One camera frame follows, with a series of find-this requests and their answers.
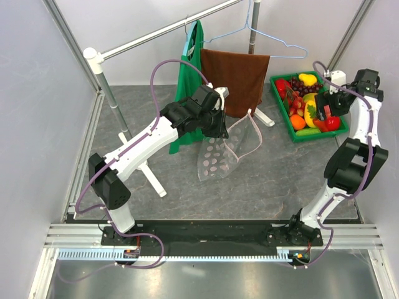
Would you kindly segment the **yellow toy corn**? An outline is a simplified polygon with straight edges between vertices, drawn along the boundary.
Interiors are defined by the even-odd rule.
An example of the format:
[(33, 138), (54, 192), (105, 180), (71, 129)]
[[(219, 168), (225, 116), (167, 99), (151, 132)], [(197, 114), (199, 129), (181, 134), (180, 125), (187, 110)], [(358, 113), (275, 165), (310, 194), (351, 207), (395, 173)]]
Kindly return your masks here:
[(304, 119), (309, 128), (315, 128), (316, 125), (313, 119), (317, 116), (317, 109), (315, 101), (308, 101), (304, 108)]

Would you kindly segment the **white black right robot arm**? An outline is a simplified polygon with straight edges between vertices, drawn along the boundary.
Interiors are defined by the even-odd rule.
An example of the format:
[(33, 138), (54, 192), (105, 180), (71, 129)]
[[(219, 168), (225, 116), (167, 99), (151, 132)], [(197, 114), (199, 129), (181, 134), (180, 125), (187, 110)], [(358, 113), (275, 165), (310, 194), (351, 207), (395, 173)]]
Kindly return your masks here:
[(292, 245), (320, 244), (327, 216), (344, 200), (368, 187), (388, 158), (378, 139), (378, 114), (383, 103), (376, 70), (360, 69), (352, 83), (342, 71), (326, 72), (328, 91), (316, 96), (316, 117), (327, 122), (350, 114), (349, 136), (329, 159), (325, 183), (315, 198), (292, 216), (286, 240)]

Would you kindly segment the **clear pink-dotted zip bag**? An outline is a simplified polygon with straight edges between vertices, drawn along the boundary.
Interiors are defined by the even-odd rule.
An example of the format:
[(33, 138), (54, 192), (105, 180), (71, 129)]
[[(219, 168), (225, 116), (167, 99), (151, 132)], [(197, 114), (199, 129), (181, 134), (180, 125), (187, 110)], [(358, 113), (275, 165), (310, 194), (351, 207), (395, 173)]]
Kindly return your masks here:
[(226, 139), (205, 138), (203, 140), (197, 160), (200, 181), (227, 177), (245, 157), (262, 145), (262, 134), (251, 116), (251, 110), (233, 123), (227, 132)]

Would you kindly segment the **orange toy fruit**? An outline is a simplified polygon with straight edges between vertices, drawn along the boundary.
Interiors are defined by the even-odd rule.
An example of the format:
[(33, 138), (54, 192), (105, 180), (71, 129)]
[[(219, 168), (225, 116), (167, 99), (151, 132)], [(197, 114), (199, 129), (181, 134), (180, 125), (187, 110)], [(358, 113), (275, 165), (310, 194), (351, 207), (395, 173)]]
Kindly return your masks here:
[(300, 115), (292, 115), (289, 119), (295, 131), (302, 130), (307, 125), (305, 120)]

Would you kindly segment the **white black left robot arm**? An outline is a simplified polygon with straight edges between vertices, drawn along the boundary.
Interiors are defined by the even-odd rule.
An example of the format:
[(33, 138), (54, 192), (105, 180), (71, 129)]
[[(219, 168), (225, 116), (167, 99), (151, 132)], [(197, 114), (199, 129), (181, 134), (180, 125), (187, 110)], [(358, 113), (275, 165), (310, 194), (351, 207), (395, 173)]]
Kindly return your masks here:
[(226, 87), (201, 85), (192, 96), (168, 104), (158, 118), (118, 149), (89, 158), (90, 185), (108, 210), (117, 228), (115, 238), (123, 245), (137, 238), (128, 207), (131, 192), (124, 182), (148, 158), (187, 133), (201, 130), (205, 137), (227, 138), (224, 102), (228, 95)]

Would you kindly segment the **red toy chili pepper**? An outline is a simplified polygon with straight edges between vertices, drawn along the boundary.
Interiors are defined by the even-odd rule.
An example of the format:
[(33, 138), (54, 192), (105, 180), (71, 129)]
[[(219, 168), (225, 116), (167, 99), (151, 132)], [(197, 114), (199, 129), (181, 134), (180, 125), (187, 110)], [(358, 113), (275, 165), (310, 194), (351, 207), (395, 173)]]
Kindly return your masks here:
[(313, 124), (322, 132), (328, 132), (328, 129), (325, 125), (325, 121), (319, 120), (318, 118), (314, 118), (313, 120)]

